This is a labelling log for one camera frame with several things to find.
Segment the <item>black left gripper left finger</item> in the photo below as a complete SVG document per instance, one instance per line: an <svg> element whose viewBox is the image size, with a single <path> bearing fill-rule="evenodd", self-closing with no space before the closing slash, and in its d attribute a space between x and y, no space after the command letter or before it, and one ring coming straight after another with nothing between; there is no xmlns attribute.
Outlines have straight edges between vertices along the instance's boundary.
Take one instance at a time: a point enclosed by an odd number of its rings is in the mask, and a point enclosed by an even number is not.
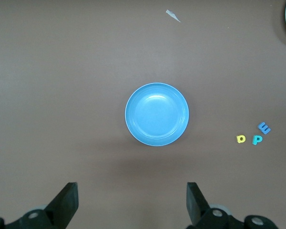
<svg viewBox="0 0 286 229"><path fill-rule="evenodd" d="M0 218L0 229L66 229L78 207L78 184L69 182L45 209L31 210L10 224Z"/></svg>

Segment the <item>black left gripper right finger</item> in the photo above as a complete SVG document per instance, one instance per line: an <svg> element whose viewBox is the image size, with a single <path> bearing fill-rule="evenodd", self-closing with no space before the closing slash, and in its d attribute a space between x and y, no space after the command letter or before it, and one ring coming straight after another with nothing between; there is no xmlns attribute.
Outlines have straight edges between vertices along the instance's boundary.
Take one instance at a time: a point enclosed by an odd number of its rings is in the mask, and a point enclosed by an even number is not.
<svg viewBox="0 0 286 229"><path fill-rule="evenodd" d="M195 182L187 183L186 207L192 223L186 229L276 229L276 224L266 217L248 215L241 222L211 207Z"/></svg>

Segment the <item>blue foam letter m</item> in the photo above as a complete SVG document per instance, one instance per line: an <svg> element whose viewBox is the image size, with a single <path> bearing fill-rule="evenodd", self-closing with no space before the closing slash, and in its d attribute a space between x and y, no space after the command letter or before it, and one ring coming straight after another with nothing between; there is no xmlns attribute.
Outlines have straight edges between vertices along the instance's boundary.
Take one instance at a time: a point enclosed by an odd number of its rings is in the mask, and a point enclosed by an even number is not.
<svg viewBox="0 0 286 229"><path fill-rule="evenodd" d="M265 122L261 122L260 124L258 124L257 128L258 128L264 135L267 135L267 134L271 131L271 128L270 128Z"/></svg>

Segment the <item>blue plate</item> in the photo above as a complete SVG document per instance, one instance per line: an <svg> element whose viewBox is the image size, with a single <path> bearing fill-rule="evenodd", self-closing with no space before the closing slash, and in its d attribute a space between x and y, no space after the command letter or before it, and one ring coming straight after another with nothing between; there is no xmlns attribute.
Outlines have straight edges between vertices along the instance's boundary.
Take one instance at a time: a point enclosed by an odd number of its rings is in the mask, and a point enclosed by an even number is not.
<svg viewBox="0 0 286 229"><path fill-rule="evenodd" d="M124 111L128 131L148 146L166 146L185 132L190 112L183 94L165 83L149 83L135 90Z"/></svg>

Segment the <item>small white paper scrap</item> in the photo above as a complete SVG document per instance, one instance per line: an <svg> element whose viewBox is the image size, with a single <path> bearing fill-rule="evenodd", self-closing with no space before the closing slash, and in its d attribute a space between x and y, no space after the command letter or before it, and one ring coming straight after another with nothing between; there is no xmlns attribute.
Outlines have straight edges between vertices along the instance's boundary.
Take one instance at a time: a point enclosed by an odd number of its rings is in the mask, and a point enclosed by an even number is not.
<svg viewBox="0 0 286 229"><path fill-rule="evenodd" d="M167 13L170 17L174 18L176 21L181 22L181 21L177 18L177 16L176 16L172 11L166 10L166 13Z"/></svg>

